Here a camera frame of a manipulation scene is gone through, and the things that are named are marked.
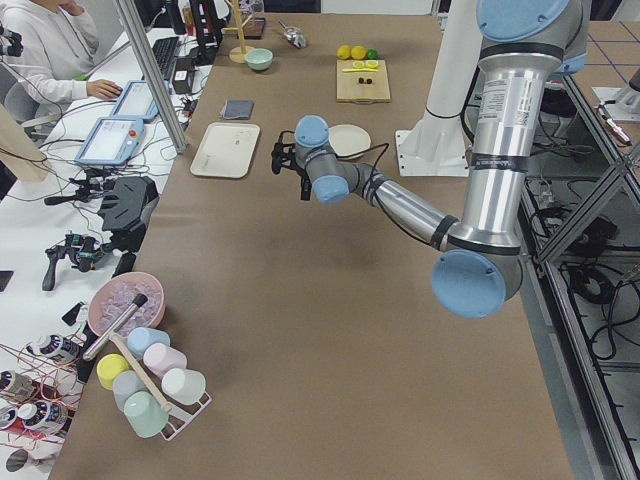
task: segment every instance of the pink bowl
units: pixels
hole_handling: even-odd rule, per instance
[[[126,306],[120,309],[117,308],[117,305],[111,308],[108,305],[110,301],[119,300],[116,296],[123,295],[123,292],[126,292],[126,295],[132,299],[136,294],[144,293],[149,300],[140,308],[141,311],[145,309],[144,315],[139,311],[131,317],[118,330],[120,335],[126,337],[136,327],[154,328],[160,323],[165,309],[162,285],[156,277],[149,273],[129,272],[112,278],[93,296],[89,304],[89,328],[93,333],[102,335],[119,314],[124,311]]]

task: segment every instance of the yellow cup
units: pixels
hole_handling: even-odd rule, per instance
[[[113,381],[126,370],[131,370],[131,365],[122,355],[117,353],[110,353],[102,357],[96,369],[100,385],[107,390],[113,390]]]

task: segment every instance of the person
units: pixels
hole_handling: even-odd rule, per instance
[[[122,91],[110,80],[75,80],[94,66],[99,43],[93,19],[75,0],[0,0],[0,21],[22,35],[22,55],[5,61],[37,102],[52,107],[89,96],[112,99]]]

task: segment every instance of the hand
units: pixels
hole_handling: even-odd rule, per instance
[[[117,98],[118,95],[120,95],[120,92],[122,92],[122,88],[111,80],[100,79],[93,82],[87,82],[87,95],[90,97],[109,100]]]
[[[60,3],[59,6],[72,17],[77,17],[78,15],[82,15],[84,13],[84,8],[78,5],[76,3],[76,0],[68,0],[65,3]]]

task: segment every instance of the keyboard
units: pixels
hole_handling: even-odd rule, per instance
[[[156,58],[160,73],[163,78],[170,82],[173,76],[173,69],[176,63],[176,49],[178,48],[178,37],[160,38],[153,43],[153,56]]]

